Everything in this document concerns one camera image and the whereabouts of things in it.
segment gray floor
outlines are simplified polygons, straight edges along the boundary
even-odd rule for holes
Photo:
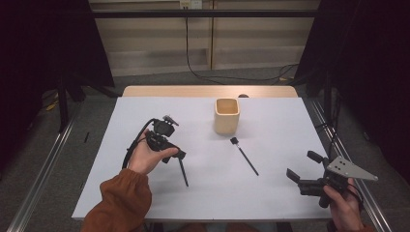
[[[278,71],[279,69],[246,69],[199,73],[257,79],[276,76]],[[292,73],[290,72],[286,77],[291,77]],[[274,80],[213,79],[225,84],[270,85],[275,83]],[[112,90],[117,93],[122,93],[128,85],[215,84],[197,78],[189,72],[116,77],[115,82],[117,87]],[[115,106],[115,100],[89,88],[84,88],[84,90],[87,93],[87,99],[80,106],[69,100],[70,112],[77,107],[80,108],[78,118],[51,170],[50,177],[46,180],[38,202],[35,202],[36,207],[31,217],[27,224],[24,224],[26,231],[78,231],[81,226],[81,222],[71,219],[71,215]],[[304,86],[298,86],[297,91],[301,97],[305,97]],[[307,98],[304,100],[307,105],[311,101]],[[318,124],[313,114],[312,121],[313,124]],[[58,129],[58,106],[50,111],[43,109],[16,152],[14,161],[2,173],[0,231],[7,230],[18,207],[35,182],[53,146]],[[410,220],[408,220],[410,218],[410,187],[386,163],[377,145],[365,139],[364,132],[349,108],[343,105],[338,128],[341,141],[354,162],[379,176],[380,181],[367,183],[367,186],[392,226],[392,230],[408,231],[410,227]],[[319,130],[318,134],[326,144],[328,139],[324,132]],[[366,222],[370,222],[366,213],[363,213],[363,217]],[[294,231],[326,231],[324,224],[323,221],[302,221],[292,222],[292,227]],[[223,226],[223,224],[210,224],[208,228],[210,231],[221,231]],[[256,223],[254,226],[261,231],[276,231],[272,223]]]

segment white tabletop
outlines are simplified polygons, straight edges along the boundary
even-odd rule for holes
[[[151,220],[288,220],[330,218],[319,198],[302,196],[286,168],[302,179],[323,175],[308,150],[325,156],[302,99],[239,99],[236,136],[258,171],[256,176],[238,148],[213,131],[215,98],[120,98],[111,116],[73,218],[83,219],[101,201],[99,185],[121,170],[126,149],[152,119],[170,115],[180,127],[168,140],[187,153],[179,163],[159,163],[149,174]]]

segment metal rail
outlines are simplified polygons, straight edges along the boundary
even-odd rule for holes
[[[94,10],[95,18],[131,17],[316,17],[316,10]]]
[[[324,109],[320,102],[318,100],[311,101],[311,105],[320,123],[326,123]],[[328,135],[329,141],[332,141],[332,136],[333,134],[335,134],[335,129],[326,127],[325,132]],[[336,150],[338,156],[342,156],[345,159],[351,161],[350,156],[348,155],[346,149],[344,148],[343,144],[337,136],[334,139],[334,149]],[[363,180],[355,180],[355,182],[356,187],[359,189],[359,191],[362,193],[365,199],[365,208],[368,215],[370,216],[370,219],[373,221],[375,229],[379,232],[392,232],[392,228],[387,222],[382,210],[380,209],[373,195],[370,193],[370,190],[367,188],[366,183]]]
[[[62,132],[58,133],[57,138],[54,142],[54,145],[52,146],[50,152],[48,153],[48,157],[45,160],[43,167],[39,175],[36,178],[36,181],[34,182],[33,186],[30,188],[28,194],[23,200],[23,203],[20,205],[19,209],[17,210],[17,213],[15,214],[15,217],[13,218],[12,223],[7,229],[7,232],[15,232],[15,231],[21,232],[21,231],[24,231],[25,227],[27,226],[27,223],[31,215],[33,214],[34,209],[36,208],[36,205],[39,202],[40,197],[42,196],[44,187],[52,172],[52,169],[56,161],[58,160],[58,157],[67,141],[67,138],[70,135],[70,132],[72,131],[73,122],[77,118],[78,112],[80,111],[79,109],[81,108],[81,106],[82,106],[82,103],[78,103],[75,106],[72,119],[69,121],[66,128]]]

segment person's left hand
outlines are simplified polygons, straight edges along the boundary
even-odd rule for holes
[[[178,153],[178,148],[168,148],[159,152],[151,150],[145,139],[147,131],[148,129],[141,134],[140,141],[133,150],[128,165],[128,169],[144,175],[150,173],[162,159]]]

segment wall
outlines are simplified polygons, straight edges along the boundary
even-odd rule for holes
[[[203,0],[203,9],[315,10],[318,0]],[[93,10],[177,10],[179,1],[90,0]],[[184,18],[96,19],[114,76],[187,71]],[[313,18],[189,18],[194,70],[299,63]]]

